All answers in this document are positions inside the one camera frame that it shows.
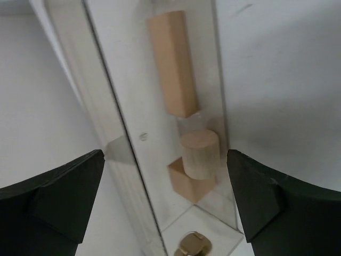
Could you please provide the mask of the wood cube block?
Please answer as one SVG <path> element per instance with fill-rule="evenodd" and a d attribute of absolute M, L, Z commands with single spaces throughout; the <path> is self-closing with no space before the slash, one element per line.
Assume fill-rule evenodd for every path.
<path fill-rule="evenodd" d="M 215 177 L 206 180 L 190 178 L 184 172 L 181 158 L 168 165 L 168 172 L 173 190 L 193 204 L 199 203 L 216 187 Z"/>

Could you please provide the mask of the long rectangular wood block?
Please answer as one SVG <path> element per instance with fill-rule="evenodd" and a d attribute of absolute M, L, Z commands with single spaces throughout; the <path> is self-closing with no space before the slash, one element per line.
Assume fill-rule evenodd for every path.
<path fill-rule="evenodd" d="M 159 81 L 169 114 L 188 118 L 199 110 L 184 11 L 148 20 Z"/>

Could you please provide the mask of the clear plastic box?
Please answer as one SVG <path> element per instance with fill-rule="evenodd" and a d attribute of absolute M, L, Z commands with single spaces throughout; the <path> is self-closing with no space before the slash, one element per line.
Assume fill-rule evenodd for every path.
<path fill-rule="evenodd" d="M 226 167 L 226 128 L 211 1 L 45 1 L 68 77 L 100 138 L 128 219 L 145 255 L 174 255 L 197 231 L 209 255 L 242 241 Z M 148 20 L 184 11 L 199 110 L 168 113 Z M 193 204 L 173 190 L 168 165 L 182 159 L 181 137 L 208 129 L 220 141 L 216 187 Z"/>

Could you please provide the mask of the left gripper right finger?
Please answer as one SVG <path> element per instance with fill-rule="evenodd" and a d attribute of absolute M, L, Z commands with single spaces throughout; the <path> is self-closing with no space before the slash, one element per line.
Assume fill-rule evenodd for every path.
<path fill-rule="evenodd" d="M 340 255 L 340 192 L 230 149 L 229 177 L 254 255 Z"/>

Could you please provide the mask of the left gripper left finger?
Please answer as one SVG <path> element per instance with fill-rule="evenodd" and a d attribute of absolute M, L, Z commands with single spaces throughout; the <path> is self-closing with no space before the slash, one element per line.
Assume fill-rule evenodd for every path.
<path fill-rule="evenodd" d="M 1 255 L 75 255 L 103 169 L 104 153 L 97 149 L 1 188 Z"/>

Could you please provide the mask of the wood cylinder block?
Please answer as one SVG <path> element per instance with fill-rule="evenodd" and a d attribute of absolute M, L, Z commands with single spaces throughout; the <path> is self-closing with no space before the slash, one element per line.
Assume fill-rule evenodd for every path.
<path fill-rule="evenodd" d="M 220 165 L 218 135 L 208 129 L 196 130 L 181 137 L 185 173 L 195 180 L 213 178 Z"/>

